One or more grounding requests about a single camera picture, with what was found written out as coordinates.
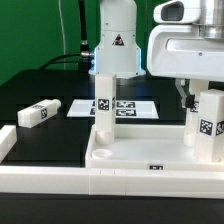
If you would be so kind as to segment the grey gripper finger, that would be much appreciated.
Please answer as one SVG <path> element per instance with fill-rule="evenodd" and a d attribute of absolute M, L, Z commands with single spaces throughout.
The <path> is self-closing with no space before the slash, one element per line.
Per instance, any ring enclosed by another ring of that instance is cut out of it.
<path fill-rule="evenodd" d="M 181 104 L 183 108 L 192 109 L 195 102 L 195 95 L 189 92 L 189 80 L 188 79 L 175 79 L 175 86 L 178 93 L 181 96 Z"/>

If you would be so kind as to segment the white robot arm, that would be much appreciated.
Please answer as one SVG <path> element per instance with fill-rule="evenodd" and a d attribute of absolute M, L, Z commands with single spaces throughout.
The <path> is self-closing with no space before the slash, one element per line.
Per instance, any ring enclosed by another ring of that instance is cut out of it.
<path fill-rule="evenodd" d="M 134 0 L 100 0 L 101 39 L 92 75 L 153 76 L 224 82 L 224 0 L 169 0 L 155 7 L 141 67 Z"/>

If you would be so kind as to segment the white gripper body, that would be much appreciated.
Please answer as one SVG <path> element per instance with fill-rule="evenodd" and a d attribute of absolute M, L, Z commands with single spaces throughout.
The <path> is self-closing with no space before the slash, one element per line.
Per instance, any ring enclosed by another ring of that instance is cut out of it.
<path fill-rule="evenodd" d="M 153 76 L 224 82 L 224 40 L 204 39 L 195 25 L 158 25 L 148 41 Z"/>

